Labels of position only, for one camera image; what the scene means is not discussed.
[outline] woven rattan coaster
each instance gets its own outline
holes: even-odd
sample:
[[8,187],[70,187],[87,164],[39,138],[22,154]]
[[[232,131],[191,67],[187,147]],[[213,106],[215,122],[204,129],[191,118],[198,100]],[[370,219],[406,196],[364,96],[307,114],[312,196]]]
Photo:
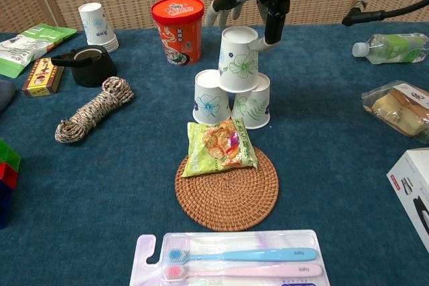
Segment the woven rattan coaster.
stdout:
[[268,157],[255,149],[258,168],[181,177],[185,157],[176,173],[176,196],[197,223],[215,231],[240,231],[259,224],[274,207],[279,179]]

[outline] pink toothbrush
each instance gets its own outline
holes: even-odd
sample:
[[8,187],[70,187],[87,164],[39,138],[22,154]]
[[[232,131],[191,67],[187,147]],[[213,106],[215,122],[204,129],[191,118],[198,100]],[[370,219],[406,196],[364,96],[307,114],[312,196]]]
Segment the pink toothbrush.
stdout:
[[279,278],[307,278],[317,277],[323,270],[317,264],[280,264],[253,267],[233,267],[218,271],[186,271],[183,266],[173,265],[166,270],[169,281],[179,281],[190,277],[279,277]]

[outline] white paper cup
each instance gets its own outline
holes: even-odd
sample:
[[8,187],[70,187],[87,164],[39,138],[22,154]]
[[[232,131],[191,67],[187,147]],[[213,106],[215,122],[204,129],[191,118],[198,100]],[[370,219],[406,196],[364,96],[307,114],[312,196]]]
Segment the white paper cup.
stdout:
[[228,93],[219,88],[219,72],[203,70],[195,76],[194,120],[213,125],[231,117]]
[[228,27],[222,32],[220,88],[230,93],[243,93],[257,86],[258,52],[248,48],[249,43],[257,38],[257,32],[246,26]]
[[86,3],[79,7],[79,14],[86,39],[92,45],[103,45],[115,38],[115,33],[107,20],[100,3]]
[[246,129],[260,129],[269,122],[269,78],[259,73],[259,82],[250,92],[235,95],[233,119],[243,118]]
[[104,47],[106,49],[106,51],[108,51],[110,53],[110,52],[113,52],[114,50],[118,49],[119,42],[115,36],[115,38],[113,38],[113,40],[111,40],[110,42],[107,42],[105,44],[99,44],[99,45]]

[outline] green label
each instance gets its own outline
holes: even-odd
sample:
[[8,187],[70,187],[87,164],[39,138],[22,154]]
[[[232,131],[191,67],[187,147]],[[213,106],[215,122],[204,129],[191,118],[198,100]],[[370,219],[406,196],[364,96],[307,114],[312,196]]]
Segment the green label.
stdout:
[[422,52],[424,42],[414,35],[385,35],[390,47],[387,59],[403,56],[400,62],[410,63]]

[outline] blue tablecloth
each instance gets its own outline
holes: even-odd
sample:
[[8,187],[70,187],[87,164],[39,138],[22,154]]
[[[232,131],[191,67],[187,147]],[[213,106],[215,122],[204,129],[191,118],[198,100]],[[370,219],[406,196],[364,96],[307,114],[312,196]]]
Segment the blue tablecloth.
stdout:
[[[373,33],[410,32],[429,35],[429,24],[285,26],[282,43],[259,57],[271,121],[249,135],[275,165],[280,194],[252,230],[315,230],[331,285],[429,285],[429,254],[386,178],[423,145],[361,105],[362,92],[392,80],[429,89],[429,60],[374,66],[351,55]],[[221,33],[204,28],[201,60],[186,67],[166,62],[156,29],[116,33],[111,57],[135,98],[86,139],[54,140],[60,120],[101,90],[77,86],[68,68],[58,94],[20,92],[0,113],[0,136],[22,156],[0,230],[0,285],[127,285],[139,235],[156,235],[153,263],[165,233],[207,231],[181,210],[174,175],[187,154],[194,76],[217,68]],[[85,45],[78,33],[47,56]],[[29,69],[12,80],[18,88]]]

